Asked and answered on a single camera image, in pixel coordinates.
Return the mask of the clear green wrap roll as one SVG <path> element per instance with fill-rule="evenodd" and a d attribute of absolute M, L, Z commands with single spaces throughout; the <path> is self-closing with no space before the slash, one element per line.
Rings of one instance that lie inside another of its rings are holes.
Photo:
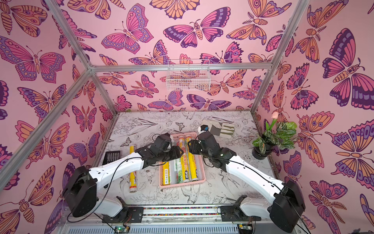
<path fill-rule="evenodd" d="M 171 161 L 169 163 L 169 169 L 170 169 L 170 185 L 177 184 L 178 178 L 177 178 L 177 167 L 176 167 L 176 162 Z"/>

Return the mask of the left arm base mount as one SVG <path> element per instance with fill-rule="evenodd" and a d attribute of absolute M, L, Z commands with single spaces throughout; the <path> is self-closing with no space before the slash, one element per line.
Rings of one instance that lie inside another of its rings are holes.
<path fill-rule="evenodd" d="M 144 214 L 144 207 L 128 207 L 123 208 L 119 214 L 114 217 L 108 215 L 103 216 L 102 223 L 141 223 Z"/>

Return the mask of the yellow wrap box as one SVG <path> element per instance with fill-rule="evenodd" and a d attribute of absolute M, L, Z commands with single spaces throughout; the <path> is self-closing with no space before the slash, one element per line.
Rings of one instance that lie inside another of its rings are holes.
<path fill-rule="evenodd" d="M 192 140 L 192 136 L 191 135 L 186 135 L 185 143 L 186 143 L 186 151 L 187 151 L 188 162 L 189 162 L 190 181 L 194 182 L 194 181 L 198 181 L 199 179 L 198 179 L 198 175 L 197 175 L 197 166 L 196 166 L 195 155 L 193 155 L 190 152 L 190 147 L 188 145 L 188 143 L 191 140 Z"/>

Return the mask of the yellow red wrap roll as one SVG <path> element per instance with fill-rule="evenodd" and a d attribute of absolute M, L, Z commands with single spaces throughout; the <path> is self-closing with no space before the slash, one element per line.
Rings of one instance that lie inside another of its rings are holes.
<path fill-rule="evenodd" d="M 162 165 L 162 183 L 163 185 L 170 185 L 170 168 L 169 162 Z"/>
<path fill-rule="evenodd" d="M 133 171 L 130 173 L 129 182 L 130 182 L 130 185 L 129 185 L 130 193 L 136 193 L 137 192 L 136 171 Z"/>

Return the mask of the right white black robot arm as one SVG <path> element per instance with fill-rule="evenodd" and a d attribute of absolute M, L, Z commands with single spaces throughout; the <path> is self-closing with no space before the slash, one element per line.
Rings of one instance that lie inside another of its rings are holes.
<path fill-rule="evenodd" d="M 264 197 L 260 203 L 251 203 L 249 198 L 244 198 L 239 203 L 239 210 L 244 215 L 268 218 L 287 233 L 303 220 L 305 201 L 294 181 L 281 181 L 251 166 L 231 149 L 221 147 L 209 131 L 188 140 L 187 146 L 190 153 L 203 156 L 213 167 L 238 177 Z"/>

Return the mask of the clear white wrap roll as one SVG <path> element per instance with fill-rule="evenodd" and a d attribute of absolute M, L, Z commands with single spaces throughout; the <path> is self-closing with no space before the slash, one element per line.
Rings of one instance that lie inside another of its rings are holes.
<path fill-rule="evenodd" d="M 177 182 L 183 183 L 183 170 L 182 170 L 181 159 L 177 159 L 175 164 L 176 164 Z"/>

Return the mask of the pink plastic basket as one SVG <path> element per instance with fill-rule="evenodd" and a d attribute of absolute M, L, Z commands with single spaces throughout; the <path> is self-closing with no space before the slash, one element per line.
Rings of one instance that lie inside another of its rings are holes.
<path fill-rule="evenodd" d="M 173 146 L 182 149 L 183 155 L 160 166 L 160 187 L 173 188 L 204 183 L 206 180 L 203 159 L 189 152 L 188 141 L 195 139 L 195 132 L 173 134 Z"/>

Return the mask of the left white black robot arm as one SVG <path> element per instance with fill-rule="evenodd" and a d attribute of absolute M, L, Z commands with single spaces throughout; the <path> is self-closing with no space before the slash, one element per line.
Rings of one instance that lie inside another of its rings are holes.
<path fill-rule="evenodd" d="M 136 149 L 122 159 L 91 169 L 84 166 L 77 168 L 63 190 L 63 197 L 70 209 L 68 217 L 82 221 L 93 213 L 109 217 L 119 215 L 125 210 L 124 201 L 107 196 L 115 180 L 149 166 L 179 159 L 183 153 L 179 146 L 172 144 L 170 134 L 162 134 L 153 143 Z"/>

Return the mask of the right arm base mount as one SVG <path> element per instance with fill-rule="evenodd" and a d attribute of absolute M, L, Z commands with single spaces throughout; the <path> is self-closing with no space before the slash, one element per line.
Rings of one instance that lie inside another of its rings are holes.
<path fill-rule="evenodd" d="M 262 218 L 259 216 L 247 216 L 239 209 L 239 207 L 235 207 L 233 205 L 220 206 L 220 214 L 222 221 L 250 222 L 262 220 Z"/>

